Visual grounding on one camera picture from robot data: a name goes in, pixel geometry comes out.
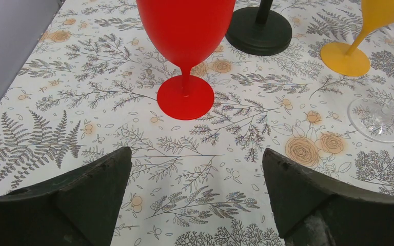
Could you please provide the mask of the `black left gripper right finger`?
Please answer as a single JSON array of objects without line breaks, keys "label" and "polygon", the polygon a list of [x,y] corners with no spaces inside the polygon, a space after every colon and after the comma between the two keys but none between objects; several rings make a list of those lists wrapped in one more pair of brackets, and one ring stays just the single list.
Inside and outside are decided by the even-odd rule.
[{"label": "black left gripper right finger", "polygon": [[394,196],[341,182],[270,148],[262,166],[286,245],[394,245]]}]

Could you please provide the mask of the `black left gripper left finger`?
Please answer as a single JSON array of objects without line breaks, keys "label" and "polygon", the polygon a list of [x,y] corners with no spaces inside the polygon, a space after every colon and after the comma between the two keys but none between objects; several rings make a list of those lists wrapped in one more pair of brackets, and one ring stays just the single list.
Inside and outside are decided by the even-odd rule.
[{"label": "black left gripper left finger", "polygon": [[131,156],[122,147],[0,196],[0,245],[110,245]]}]

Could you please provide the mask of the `clear wine glass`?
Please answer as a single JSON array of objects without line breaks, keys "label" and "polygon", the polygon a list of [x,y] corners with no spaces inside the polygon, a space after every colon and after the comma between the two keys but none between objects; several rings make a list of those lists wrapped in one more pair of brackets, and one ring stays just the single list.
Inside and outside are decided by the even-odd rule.
[{"label": "clear wine glass", "polygon": [[372,98],[355,99],[347,111],[351,124],[362,135],[377,142],[394,143],[394,101],[385,104]]}]

